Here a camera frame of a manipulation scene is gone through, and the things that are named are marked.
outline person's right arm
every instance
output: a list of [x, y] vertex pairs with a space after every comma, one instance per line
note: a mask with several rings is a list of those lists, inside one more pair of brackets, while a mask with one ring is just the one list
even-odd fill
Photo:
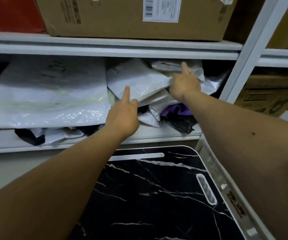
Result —
[[288, 239], [288, 122], [201, 92], [187, 65], [170, 94], [198, 121], [217, 159], [276, 239]]

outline purple fabric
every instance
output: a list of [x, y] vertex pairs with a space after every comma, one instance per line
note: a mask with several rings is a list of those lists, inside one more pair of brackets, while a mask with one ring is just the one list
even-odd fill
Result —
[[160, 114], [166, 116], [168, 113], [179, 114], [179, 115], [193, 115], [191, 111], [184, 104], [170, 105]]

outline marble pattern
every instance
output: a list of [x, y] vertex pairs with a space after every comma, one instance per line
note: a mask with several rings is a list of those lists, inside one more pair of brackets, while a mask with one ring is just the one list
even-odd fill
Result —
[[[69, 239], [244, 239], [193, 149], [118, 150], [114, 156], [161, 152], [164, 157], [109, 161]], [[198, 173], [217, 205], [207, 202]]]

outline red box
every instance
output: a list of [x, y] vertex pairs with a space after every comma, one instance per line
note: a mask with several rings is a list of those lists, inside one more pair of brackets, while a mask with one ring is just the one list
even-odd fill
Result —
[[0, 0], [0, 31], [46, 33], [35, 0]]

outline skin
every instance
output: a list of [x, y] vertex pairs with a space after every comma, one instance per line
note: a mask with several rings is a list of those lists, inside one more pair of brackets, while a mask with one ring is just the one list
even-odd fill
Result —
[[[288, 122], [201, 93], [186, 63], [170, 94], [199, 122], [214, 154], [277, 239], [288, 239]], [[0, 239], [66, 239], [103, 167], [138, 129], [126, 87], [103, 129], [0, 189]]]

